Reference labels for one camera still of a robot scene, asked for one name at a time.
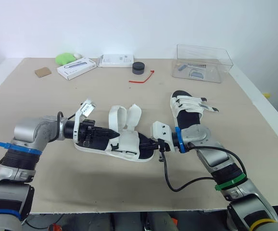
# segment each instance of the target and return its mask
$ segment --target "white box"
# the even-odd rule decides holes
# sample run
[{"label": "white box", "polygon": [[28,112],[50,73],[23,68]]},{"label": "white box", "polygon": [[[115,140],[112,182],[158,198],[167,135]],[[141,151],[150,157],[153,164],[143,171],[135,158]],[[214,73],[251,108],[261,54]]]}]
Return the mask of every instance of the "white box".
[{"label": "white box", "polygon": [[77,59],[67,65],[60,66],[57,71],[67,80],[71,80],[83,73],[96,68],[96,63],[88,58]]},{"label": "white box", "polygon": [[97,60],[100,67],[132,67],[133,63],[133,54],[103,54]]}]

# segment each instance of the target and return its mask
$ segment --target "table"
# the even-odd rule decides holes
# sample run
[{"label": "table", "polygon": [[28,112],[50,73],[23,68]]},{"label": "table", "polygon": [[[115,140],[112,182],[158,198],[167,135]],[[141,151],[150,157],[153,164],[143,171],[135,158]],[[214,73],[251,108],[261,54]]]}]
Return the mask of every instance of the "table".
[{"label": "table", "polygon": [[[96,68],[67,81],[52,58],[26,58],[0,86],[0,141],[8,142],[23,117],[72,115],[86,98],[97,108],[89,119],[108,127],[112,105],[142,109],[137,131],[149,136],[158,120],[174,127],[169,99],[175,90],[206,97],[219,113],[204,112],[201,123],[214,138],[243,160],[249,178],[272,205],[278,205],[278,137],[235,80],[227,75],[221,84],[171,77],[171,60],[140,60],[144,75],[128,68]],[[38,78],[34,70],[48,67],[52,74]],[[144,84],[142,80],[155,70]],[[0,158],[5,150],[0,148]],[[195,152],[167,153],[169,177],[174,187],[209,176]],[[76,150],[72,140],[55,141],[44,150],[31,183],[35,187],[32,213],[82,213],[225,208],[227,202],[211,180],[199,181],[172,192],[164,180],[158,154],[134,163]]]}]

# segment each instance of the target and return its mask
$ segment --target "yellow ring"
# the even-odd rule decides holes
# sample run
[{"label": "yellow ring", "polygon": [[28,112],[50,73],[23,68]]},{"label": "yellow ring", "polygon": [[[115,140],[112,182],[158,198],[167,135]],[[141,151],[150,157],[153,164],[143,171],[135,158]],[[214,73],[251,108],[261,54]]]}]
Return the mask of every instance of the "yellow ring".
[{"label": "yellow ring", "polygon": [[260,225],[260,224],[262,224],[262,223],[270,223],[270,222],[276,222],[276,221],[273,220],[273,219],[267,219],[267,218],[266,218],[266,219],[257,220],[255,223],[253,223],[253,224],[251,225],[249,231],[254,231],[254,229],[255,229],[258,225]]}]

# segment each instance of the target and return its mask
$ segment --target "green plush toy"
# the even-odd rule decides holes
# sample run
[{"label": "green plush toy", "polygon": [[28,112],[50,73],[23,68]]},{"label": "green plush toy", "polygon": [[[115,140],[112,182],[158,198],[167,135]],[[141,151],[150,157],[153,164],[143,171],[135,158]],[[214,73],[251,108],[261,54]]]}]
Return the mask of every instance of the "green plush toy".
[{"label": "green plush toy", "polygon": [[80,58],[80,54],[63,53],[56,57],[56,63],[63,66]]}]

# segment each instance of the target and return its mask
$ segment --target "black round container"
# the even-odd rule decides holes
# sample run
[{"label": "black round container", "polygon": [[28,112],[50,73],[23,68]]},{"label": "black round container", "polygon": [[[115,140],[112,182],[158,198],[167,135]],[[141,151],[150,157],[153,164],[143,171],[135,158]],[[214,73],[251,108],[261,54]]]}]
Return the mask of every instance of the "black round container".
[{"label": "black round container", "polygon": [[144,63],[135,62],[133,63],[133,73],[136,75],[141,75],[144,72]]}]

